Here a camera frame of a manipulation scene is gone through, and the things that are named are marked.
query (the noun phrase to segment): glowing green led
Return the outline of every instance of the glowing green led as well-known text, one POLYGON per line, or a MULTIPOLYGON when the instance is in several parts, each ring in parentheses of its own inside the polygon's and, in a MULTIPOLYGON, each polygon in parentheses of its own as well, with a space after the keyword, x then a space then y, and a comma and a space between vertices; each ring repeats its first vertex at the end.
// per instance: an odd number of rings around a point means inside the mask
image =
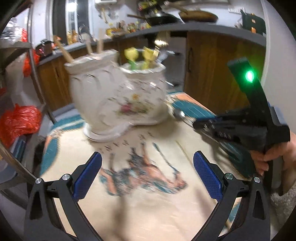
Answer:
POLYGON ((252 70, 249 70, 247 73, 246 73, 246 80, 249 81, 249 82, 253 82, 254 80, 254 72, 252 70))

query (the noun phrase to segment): blue gripper pad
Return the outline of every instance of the blue gripper pad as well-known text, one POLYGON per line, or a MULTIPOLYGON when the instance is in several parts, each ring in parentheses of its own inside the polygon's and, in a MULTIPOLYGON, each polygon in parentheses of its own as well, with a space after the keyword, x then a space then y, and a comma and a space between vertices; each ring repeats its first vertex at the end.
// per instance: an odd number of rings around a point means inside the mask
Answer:
POLYGON ((85 164, 86 167, 74 183, 73 198, 78 201, 85 198, 91 184, 102 166, 102 156, 95 152, 85 164))
POLYGON ((222 184, 209 165, 204 155, 197 151, 193 156, 193 165, 211 198, 218 202, 222 200, 222 184))

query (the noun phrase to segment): metal bolt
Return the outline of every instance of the metal bolt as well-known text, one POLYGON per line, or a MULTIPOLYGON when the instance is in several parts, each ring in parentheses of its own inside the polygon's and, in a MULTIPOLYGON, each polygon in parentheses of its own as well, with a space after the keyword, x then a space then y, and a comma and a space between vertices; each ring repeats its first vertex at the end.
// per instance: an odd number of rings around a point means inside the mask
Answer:
POLYGON ((65 175, 63 175, 63 177, 62 177, 62 179, 63 179, 64 181, 67 181, 69 178, 70 178, 70 175, 69 175, 69 174, 65 174, 65 175))
POLYGON ((36 183, 36 184, 39 184, 40 182, 42 182, 42 179, 41 179, 41 178, 37 178, 37 179, 35 180, 35 183, 36 183))
POLYGON ((259 178, 259 177, 254 177, 254 181, 255 181, 256 183, 260 183, 260 178, 259 178))
POLYGON ((225 177, 229 180, 232 180, 233 179, 233 175, 231 173, 226 173, 225 174, 225 177))

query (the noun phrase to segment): white ceramic pot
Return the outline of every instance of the white ceramic pot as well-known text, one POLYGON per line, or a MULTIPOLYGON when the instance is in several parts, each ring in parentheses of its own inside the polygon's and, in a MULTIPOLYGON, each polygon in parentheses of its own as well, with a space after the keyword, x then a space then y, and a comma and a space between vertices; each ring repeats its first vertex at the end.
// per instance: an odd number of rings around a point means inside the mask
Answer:
POLYGON ((94 141, 110 141, 132 125, 153 125, 168 114, 162 64, 150 70, 119 67, 118 52, 79 57, 65 64, 75 107, 86 121, 84 134, 94 141))

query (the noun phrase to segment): power outlet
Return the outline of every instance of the power outlet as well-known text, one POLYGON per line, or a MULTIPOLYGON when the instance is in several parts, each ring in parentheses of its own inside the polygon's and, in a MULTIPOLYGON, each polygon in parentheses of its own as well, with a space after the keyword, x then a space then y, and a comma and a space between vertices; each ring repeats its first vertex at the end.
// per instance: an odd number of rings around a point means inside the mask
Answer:
POLYGON ((241 9, 242 9, 244 12, 246 12, 244 7, 233 7, 233 8, 229 8, 229 9, 228 9, 228 12, 241 14, 241 12, 240 12, 241 9))

